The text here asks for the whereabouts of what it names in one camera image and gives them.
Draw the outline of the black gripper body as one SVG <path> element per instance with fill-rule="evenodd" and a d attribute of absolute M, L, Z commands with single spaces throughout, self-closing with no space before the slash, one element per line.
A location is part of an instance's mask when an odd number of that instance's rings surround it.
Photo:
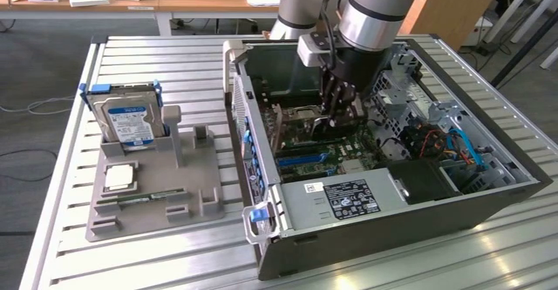
<path fill-rule="evenodd" d="M 353 84 L 357 91 L 366 91 L 385 65 L 388 49 L 368 52 L 358 48 L 337 48 L 336 51 L 334 70 L 329 67 L 332 64 L 330 52 L 320 57 L 324 67 L 321 72 L 322 90 L 326 89 L 332 76 L 334 76 L 337 80 Z"/>

